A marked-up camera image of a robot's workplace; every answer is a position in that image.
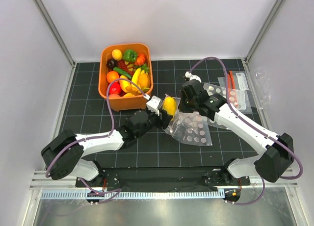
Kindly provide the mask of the pink polka dot zip bag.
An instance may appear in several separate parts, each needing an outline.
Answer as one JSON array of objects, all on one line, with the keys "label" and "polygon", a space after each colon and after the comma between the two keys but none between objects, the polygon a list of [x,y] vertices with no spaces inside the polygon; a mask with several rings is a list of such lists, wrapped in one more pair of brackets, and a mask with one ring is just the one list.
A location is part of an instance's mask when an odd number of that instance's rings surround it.
[{"label": "pink polka dot zip bag", "polygon": [[183,113],[178,110],[179,98],[174,98],[177,110],[173,120],[164,131],[182,144],[212,146],[207,118],[198,112]]}]

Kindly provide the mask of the green toy bell pepper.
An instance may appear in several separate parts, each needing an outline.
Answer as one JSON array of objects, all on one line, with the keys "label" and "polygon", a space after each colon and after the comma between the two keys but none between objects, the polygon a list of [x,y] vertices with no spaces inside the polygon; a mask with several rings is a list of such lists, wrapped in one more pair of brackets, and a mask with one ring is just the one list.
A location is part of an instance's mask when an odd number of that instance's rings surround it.
[{"label": "green toy bell pepper", "polygon": [[132,49],[125,50],[122,56],[122,59],[124,61],[130,62],[130,63],[134,63],[137,60],[137,58],[138,58],[137,52]]}]

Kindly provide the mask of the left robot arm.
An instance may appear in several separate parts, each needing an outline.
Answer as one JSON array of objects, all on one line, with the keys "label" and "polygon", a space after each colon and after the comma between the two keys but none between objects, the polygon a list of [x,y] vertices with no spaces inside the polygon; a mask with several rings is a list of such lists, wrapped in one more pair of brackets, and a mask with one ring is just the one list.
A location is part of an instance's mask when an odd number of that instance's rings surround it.
[{"label": "left robot arm", "polygon": [[68,129],[61,132],[41,151],[47,166],[46,177],[60,180],[74,176],[98,187],[106,178],[97,161],[83,157],[103,151],[127,149],[152,128],[165,129],[174,118],[174,112],[160,109],[157,113],[148,109],[136,111],[125,123],[109,132],[81,135]]}]

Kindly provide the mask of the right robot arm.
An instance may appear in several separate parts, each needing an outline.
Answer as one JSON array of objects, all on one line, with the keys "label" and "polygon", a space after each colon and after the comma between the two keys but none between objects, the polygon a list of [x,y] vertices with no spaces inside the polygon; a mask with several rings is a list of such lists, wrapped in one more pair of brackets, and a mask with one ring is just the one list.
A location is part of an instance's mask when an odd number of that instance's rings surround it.
[{"label": "right robot arm", "polygon": [[198,112],[231,130],[257,153],[244,159],[232,159],[225,164],[221,179],[227,185],[239,178],[259,175],[268,182],[276,182],[294,162],[293,139],[287,133],[278,135],[254,122],[220,94],[209,95],[204,83],[190,80],[181,88],[178,109],[183,113]]}]

